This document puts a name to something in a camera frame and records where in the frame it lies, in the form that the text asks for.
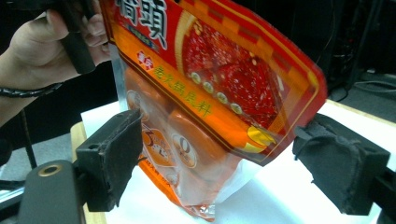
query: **white table surface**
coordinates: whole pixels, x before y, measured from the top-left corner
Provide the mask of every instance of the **white table surface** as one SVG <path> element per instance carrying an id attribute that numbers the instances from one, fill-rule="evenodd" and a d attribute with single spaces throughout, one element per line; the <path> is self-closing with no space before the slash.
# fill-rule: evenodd
<path id="1" fill-rule="evenodd" d="M 120 112 L 119 103 L 104 105 L 82 113 L 87 136 L 94 133 L 113 115 Z M 349 129 L 391 152 L 388 167 L 396 170 L 396 125 L 326 103 L 320 114 L 329 116 Z M 314 185 L 312 175 L 300 161 L 294 160 L 291 146 L 274 161 L 260 168 L 247 184 L 223 203 L 216 205 L 212 223 L 375 223 L 380 212 L 374 204 L 368 217 L 347 216 Z M 120 207 L 106 213 L 109 224 L 122 223 L 208 223 L 191 217 L 151 183 L 139 167 L 120 200 Z"/>

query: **black clamp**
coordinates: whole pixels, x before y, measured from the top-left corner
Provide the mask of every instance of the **black clamp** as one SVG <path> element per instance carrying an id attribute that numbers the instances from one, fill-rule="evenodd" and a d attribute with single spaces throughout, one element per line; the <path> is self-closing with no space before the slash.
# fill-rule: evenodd
<path id="1" fill-rule="evenodd" d="M 388 151 L 320 114 L 295 133 L 296 160 L 341 213 L 367 216 L 377 203 L 382 217 L 396 222 L 396 174 L 387 167 Z"/>
<path id="2" fill-rule="evenodd" d="M 110 119 L 77 148 L 77 160 L 51 161 L 26 177 L 20 224 L 85 223 L 82 205 L 108 212 L 119 205 L 143 149 L 141 115 L 128 110 Z"/>

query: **food illustration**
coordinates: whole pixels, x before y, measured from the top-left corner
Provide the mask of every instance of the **food illustration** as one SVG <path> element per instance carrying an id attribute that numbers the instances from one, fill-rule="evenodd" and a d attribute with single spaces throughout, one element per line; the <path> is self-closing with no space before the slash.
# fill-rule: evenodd
<path id="1" fill-rule="evenodd" d="M 190 16 L 178 70 L 217 98 L 242 120 L 268 128 L 276 118 L 274 73 L 268 64 L 231 39 Z"/>

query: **red packaging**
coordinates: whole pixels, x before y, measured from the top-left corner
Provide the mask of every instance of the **red packaging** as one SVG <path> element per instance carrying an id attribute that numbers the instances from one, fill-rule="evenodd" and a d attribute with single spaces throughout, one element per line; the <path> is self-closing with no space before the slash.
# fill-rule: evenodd
<path id="1" fill-rule="evenodd" d="M 242 159 L 264 166 L 326 99 L 321 71 L 268 22 L 232 1 L 102 0 L 130 108 L 143 114 L 153 183 L 213 220 Z"/>

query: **finger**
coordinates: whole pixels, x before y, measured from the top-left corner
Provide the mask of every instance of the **finger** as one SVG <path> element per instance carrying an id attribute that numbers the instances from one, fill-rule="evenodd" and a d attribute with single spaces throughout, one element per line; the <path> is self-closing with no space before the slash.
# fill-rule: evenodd
<path id="1" fill-rule="evenodd" d="M 107 42 L 106 35 L 87 35 L 85 37 L 85 42 L 90 47 L 96 47 L 99 45 L 103 45 Z"/>
<path id="2" fill-rule="evenodd" d="M 91 35 L 103 35 L 106 33 L 103 16 L 100 14 L 94 15 L 89 21 L 86 21 L 86 25 Z"/>
<path id="3" fill-rule="evenodd" d="M 95 48 L 90 48 L 90 52 L 95 65 L 110 60 L 110 50 L 108 49 L 108 45 L 100 45 Z"/>
<path id="4" fill-rule="evenodd" d="M 93 3 L 93 9 L 95 10 L 96 13 L 102 14 L 102 10 L 100 8 L 100 4 L 98 0 L 92 0 Z"/>
<path id="5" fill-rule="evenodd" d="M 26 23 L 30 38 L 37 42 L 50 42 L 63 39 L 68 31 L 62 16 L 55 10 L 49 9 L 46 17 L 41 17 Z"/>

